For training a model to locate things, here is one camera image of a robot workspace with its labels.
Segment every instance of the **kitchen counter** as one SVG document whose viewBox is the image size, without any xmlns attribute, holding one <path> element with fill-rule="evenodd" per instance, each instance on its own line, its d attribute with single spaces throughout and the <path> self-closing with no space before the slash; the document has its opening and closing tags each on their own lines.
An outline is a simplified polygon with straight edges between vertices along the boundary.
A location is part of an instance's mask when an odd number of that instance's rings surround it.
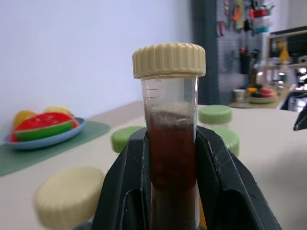
<svg viewBox="0 0 307 230">
<path fill-rule="evenodd" d="M 238 103 L 233 102 L 229 104 L 230 107 L 233 108 L 241 108 L 241 109 L 280 109 L 284 102 L 286 101 L 289 93 L 295 88 L 295 85 L 291 84 L 283 84 L 283 88 L 278 90 L 278 96 L 273 103 L 268 104 L 252 104 L 252 103 Z"/>
<path fill-rule="evenodd" d="M 91 165 L 106 173 L 118 156 L 111 148 L 111 134 L 119 128 L 145 125 L 142 107 L 142 103 L 133 103 L 124 110 L 95 116 L 96 121 L 112 124 L 109 133 L 0 177 L 0 229 L 43 230 L 33 211 L 33 193 L 48 177 L 70 167 Z M 124 120 L 125 111 L 129 112 L 129 121 Z M 254 175 L 284 230 L 306 229 L 307 130 L 292 130 L 297 116 L 275 109 L 233 109 L 229 123 L 240 137 L 239 159 Z"/>
</svg>

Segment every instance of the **ribbed cap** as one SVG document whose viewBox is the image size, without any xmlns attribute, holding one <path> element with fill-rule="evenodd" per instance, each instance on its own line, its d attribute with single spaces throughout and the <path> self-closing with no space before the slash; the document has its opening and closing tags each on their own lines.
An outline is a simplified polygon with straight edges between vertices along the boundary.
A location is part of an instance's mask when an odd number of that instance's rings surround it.
<svg viewBox="0 0 307 230">
<path fill-rule="evenodd" d="M 36 191 L 34 208 L 42 225 L 72 229 L 96 212 L 104 174 L 100 169 L 78 167 L 51 176 Z"/>
<path fill-rule="evenodd" d="M 133 76 L 163 73 L 206 74 L 206 52 L 198 45 L 189 43 L 162 43 L 146 46 L 132 55 Z"/>
<path fill-rule="evenodd" d="M 200 109 L 200 122 L 210 125 L 226 124 L 232 120 L 232 110 L 225 105 L 209 105 Z"/>
<path fill-rule="evenodd" d="M 223 139 L 226 147 L 236 157 L 239 156 L 239 136 L 234 131 L 222 126 L 209 127 L 208 129 L 211 129 L 219 135 Z"/>
</svg>

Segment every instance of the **plate of toy fruit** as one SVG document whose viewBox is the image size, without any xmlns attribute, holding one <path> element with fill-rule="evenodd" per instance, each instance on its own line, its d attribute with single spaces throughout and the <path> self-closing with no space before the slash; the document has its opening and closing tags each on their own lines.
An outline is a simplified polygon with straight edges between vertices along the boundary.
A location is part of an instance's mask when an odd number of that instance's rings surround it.
<svg viewBox="0 0 307 230">
<path fill-rule="evenodd" d="M 84 123 L 83 118 L 73 117 L 63 111 L 38 115 L 21 111 L 15 117 L 12 133 L 4 142 L 16 150 L 43 148 L 76 136 L 82 131 Z"/>
<path fill-rule="evenodd" d="M 249 96 L 249 102 L 253 104 L 268 104 L 276 100 L 276 92 L 270 88 L 257 85 Z"/>
</svg>

